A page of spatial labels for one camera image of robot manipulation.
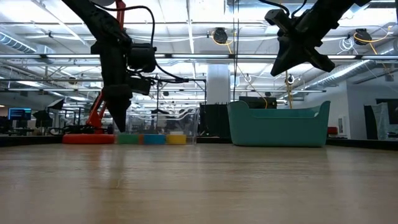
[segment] teal bin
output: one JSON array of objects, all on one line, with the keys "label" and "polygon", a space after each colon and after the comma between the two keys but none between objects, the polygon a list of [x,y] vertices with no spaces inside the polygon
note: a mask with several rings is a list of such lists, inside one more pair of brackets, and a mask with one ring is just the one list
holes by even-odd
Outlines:
[{"label": "teal bin", "polygon": [[330,101],[296,110],[249,109],[243,101],[228,105],[229,128],[238,146],[322,147],[328,132]]}]

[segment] red base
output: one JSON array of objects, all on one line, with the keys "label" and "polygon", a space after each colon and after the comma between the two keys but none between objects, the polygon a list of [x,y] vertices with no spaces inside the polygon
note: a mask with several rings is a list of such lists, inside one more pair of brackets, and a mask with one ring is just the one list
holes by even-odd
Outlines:
[{"label": "red base", "polygon": [[64,144],[114,144],[113,134],[66,134],[62,138]]}]

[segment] clear plastic container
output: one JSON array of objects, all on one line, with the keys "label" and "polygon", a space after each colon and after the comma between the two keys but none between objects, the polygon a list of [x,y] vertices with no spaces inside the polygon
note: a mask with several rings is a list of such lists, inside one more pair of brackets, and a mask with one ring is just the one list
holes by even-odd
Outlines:
[{"label": "clear plastic container", "polygon": [[179,114],[128,113],[126,131],[117,128],[119,144],[196,144],[199,108]]}]

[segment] blue block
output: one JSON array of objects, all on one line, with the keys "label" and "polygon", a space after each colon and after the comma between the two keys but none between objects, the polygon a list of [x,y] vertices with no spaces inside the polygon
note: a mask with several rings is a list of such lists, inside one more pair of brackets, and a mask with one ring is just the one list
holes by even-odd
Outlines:
[{"label": "blue block", "polygon": [[144,144],[166,144],[166,135],[163,134],[145,134]]}]

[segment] ceiling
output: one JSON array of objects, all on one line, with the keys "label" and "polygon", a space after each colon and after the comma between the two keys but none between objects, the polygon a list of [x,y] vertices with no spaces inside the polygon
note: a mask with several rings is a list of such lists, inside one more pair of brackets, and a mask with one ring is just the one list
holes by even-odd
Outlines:
[{"label": "ceiling", "polygon": [[[50,47],[56,54],[89,54],[90,45],[95,40],[82,20],[74,14],[61,0],[43,0],[42,3],[48,11],[44,11],[31,0],[0,0],[0,31],[12,34],[18,40],[28,45],[45,45]],[[216,45],[208,34],[211,34],[216,27],[224,27],[229,40],[232,40],[234,25],[237,26],[239,18],[239,53],[240,54],[276,54],[279,45],[276,39],[278,28],[270,26],[264,20],[268,7],[259,4],[257,1],[242,0],[243,3],[239,14],[231,13],[226,7],[226,1],[214,0],[125,0],[127,6],[144,5],[149,7],[155,16],[155,42],[157,53],[177,54],[228,54],[229,50],[225,45]],[[286,4],[289,8],[295,9],[301,5],[301,1],[289,1]],[[65,23],[68,28],[81,38],[88,45],[76,38],[70,30],[60,25],[59,21]],[[340,26],[331,30],[323,40],[324,44],[318,49],[321,54],[354,54],[352,51],[342,51],[341,41],[348,33],[353,33],[357,28],[366,28],[373,38],[382,38],[386,35],[389,26],[390,31],[395,31],[397,21],[395,9],[362,9],[356,12],[347,12],[339,21]],[[147,11],[137,9],[128,11],[125,15],[125,28],[127,33],[136,42],[148,42],[151,33],[151,18]],[[391,33],[386,39],[378,42],[382,45],[395,38]],[[359,54],[372,54],[370,47],[354,46]],[[0,44],[0,52],[5,54],[20,54],[20,52]],[[10,60],[12,63],[24,66],[23,60]],[[165,62],[163,68],[181,77],[206,78],[208,62],[183,61]],[[269,72],[272,63],[239,63],[243,73],[250,76],[249,81],[256,88],[281,88],[284,86],[284,79],[272,77]],[[44,73],[43,66],[25,66],[25,68],[37,73]],[[49,66],[53,73],[52,78],[101,78],[99,66],[92,67],[60,67]],[[321,70],[313,68],[309,64],[302,64],[289,70],[296,78],[311,80],[322,74]],[[243,76],[240,76],[240,88],[248,88],[249,85]],[[68,85],[66,88],[76,88],[82,85]],[[195,83],[184,84],[183,88],[195,88]],[[195,97],[203,98],[198,92]]]}]

